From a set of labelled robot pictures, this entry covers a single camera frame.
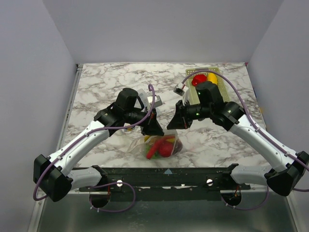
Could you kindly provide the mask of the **clear zip top bag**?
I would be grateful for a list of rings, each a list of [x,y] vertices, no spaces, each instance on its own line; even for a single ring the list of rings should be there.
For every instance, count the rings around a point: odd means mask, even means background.
[[[145,135],[135,139],[127,153],[143,156],[148,160],[166,159],[179,153],[183,144],[176,130],[167,130],[163,136]]]

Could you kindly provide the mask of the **red chili pepper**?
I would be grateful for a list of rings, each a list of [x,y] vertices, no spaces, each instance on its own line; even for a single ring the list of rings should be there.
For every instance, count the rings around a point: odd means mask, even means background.
[[[165,142],[165,140],[157,140],[152,147],[150,147],[146,158],[147,159],[158,159],[162,158],[162,156],[159,154],[158,150],[161,147],[161,145]]]

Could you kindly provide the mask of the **yellow banana bunch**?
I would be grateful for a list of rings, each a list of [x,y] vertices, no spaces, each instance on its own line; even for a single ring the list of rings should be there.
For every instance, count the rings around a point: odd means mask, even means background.
[[[144,142],[145,143],[152,143],[154,141],[163,139],[164,141],[168,141],[173,143],[175,141],[176,136],[175,135],[165,135],[165,136],[145,136]]]

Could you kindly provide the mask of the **dark maroon fruit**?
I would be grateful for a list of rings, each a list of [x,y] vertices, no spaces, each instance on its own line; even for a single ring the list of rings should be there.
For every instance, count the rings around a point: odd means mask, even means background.
[[[183,144],[181,141],[177,141],[174,146],[173,154],[180,152],[183,148]]]

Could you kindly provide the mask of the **red round fruit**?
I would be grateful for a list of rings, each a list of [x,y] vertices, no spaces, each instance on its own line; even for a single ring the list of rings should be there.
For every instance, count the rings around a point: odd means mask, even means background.
[[[160,145],[158,153],[161,157],[168,158],[172,155],[174,144],[170,142],[164,142]]]

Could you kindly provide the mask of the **green bell pepper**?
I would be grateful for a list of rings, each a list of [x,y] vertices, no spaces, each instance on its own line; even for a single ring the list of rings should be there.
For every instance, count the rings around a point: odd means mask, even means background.
[[[148,160],[162,158],[159,153],[159,146],[158,145],[148,145],[146,147],[145,157]]]

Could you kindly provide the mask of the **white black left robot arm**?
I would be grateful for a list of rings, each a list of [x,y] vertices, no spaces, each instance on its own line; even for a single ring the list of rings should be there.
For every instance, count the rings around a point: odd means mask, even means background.
[[[33,199],[43,199],[37,197],[39,189],[54,202],[73,189],[93,187],[97,191],[104,190],[107,179],[100,167],[75,169],[76,164],[118,130],[139,126],[142,135],[163,136],[163,129],[156,119],[156,107],[161,105],[160,97],[154,93],[149,101],[143,90],[127,87],[121,90],[116,101],[98,111],[90,124],[71,142],[47,157],[39,155],[35,159]]]

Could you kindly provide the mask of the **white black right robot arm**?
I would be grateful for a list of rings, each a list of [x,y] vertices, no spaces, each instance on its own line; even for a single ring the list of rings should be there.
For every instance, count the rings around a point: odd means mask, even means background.
[[[257,184],[288,196],[304,175],[309,163],[308,153],[288,148],[250,120],[239,104],[225,102],[216,84],[209,81],[198,84],[196,92],[199,103],[191,105],[178,101],[167,129],[188,129],[194,120],[210,118],[214,124],[243,139],[269,163],[263,167],[237,165],[222,177],[223,186],[234,189],[239,184]]]

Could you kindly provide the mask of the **pale green perforated basket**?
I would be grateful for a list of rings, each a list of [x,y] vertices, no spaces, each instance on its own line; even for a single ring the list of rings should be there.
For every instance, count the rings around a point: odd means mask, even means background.
[[[204,75],[208,75],[208,72],[199,72],[197,74],[204,74]],[[184,103],[189,103],[190,105],[193,105],[193,104],[199,104],[200,101],[199,101],[199,98],[198,98],[198,95],[197,95],[197,92],[196,92],[196,88],[195,86],[193,86],[191,84],[191,81],[193,79],[193,77],[197,74],[194,74],[192,76],[190,76],[186,82],[185,82],[185,85],[186,87],[188,87],[187,91],[185,92],[184,96],[183,96],[183,102]],[[218,84],[217,84],[217,87],[222,95],[222,98],[223,98],[223,101],[226,101],[226,102],[229,102],[230,101],[230,97],[229,97],[229,94],[227,92],[227,88],[225,86],[225,83],[224,83],[224,79],[222,79],[220,76],[216,75],[217,76],[217,79],[218,79]]]

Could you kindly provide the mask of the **red bell pepper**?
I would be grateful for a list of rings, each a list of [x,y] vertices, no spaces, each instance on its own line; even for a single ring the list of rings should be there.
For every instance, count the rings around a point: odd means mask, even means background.
[[[207,76],[204,74],[197,74],[193,77],[191,84],[193,86],[197,86],[200,83],[206,82],[207,81]]]

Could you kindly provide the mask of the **yellow mango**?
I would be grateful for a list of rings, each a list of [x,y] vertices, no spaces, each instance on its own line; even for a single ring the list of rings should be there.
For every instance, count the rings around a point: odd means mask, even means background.
[[[214,73],[208,73],[207,75],[207,81],[210,81],[212,82],[213,84],[218,84],[218,79],[217,79],[217,76],[214,74]]]

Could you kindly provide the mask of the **black mounting rail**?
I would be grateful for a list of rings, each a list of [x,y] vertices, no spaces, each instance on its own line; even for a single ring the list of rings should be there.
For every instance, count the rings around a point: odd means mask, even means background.
[[[230,176],[236,165],[223,168],[104,168],[99,188],[83,187],[95,200],[114,202],[219,201],[221,191],[249,190]]]

